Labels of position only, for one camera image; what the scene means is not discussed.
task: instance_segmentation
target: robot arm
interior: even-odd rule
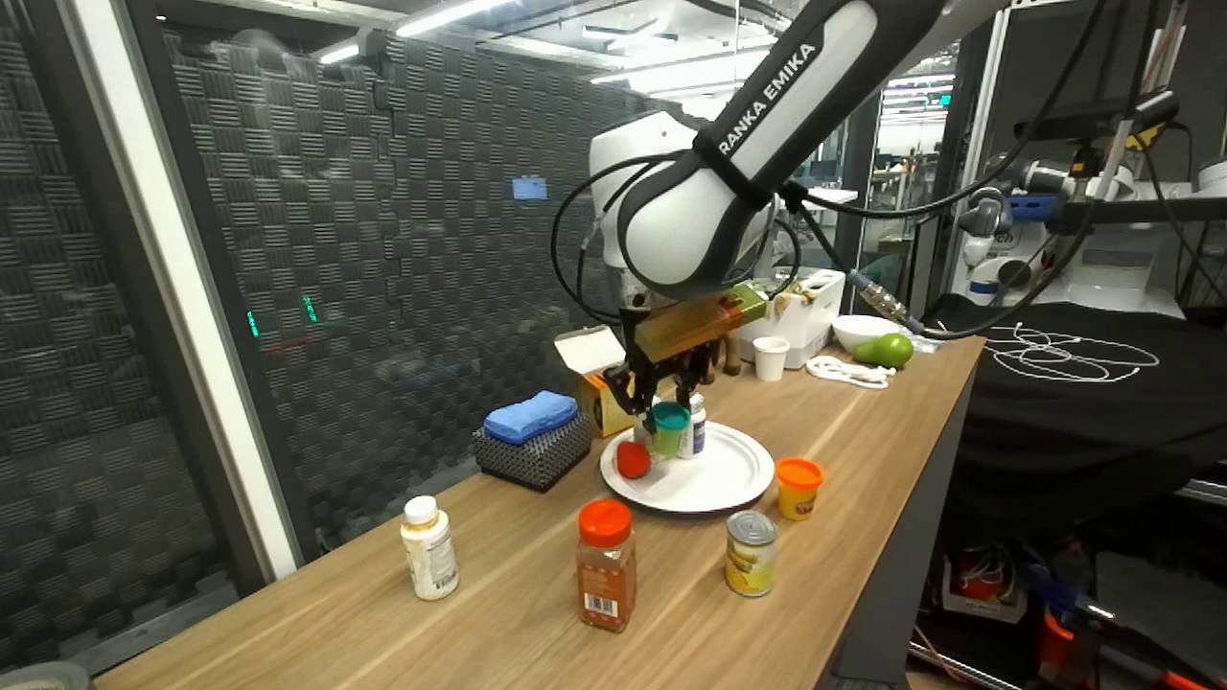
[[[748,274],[779,186],[933,31],[944,0],[813,0],[689,150],[614,209],[620,264],[697,298]]]

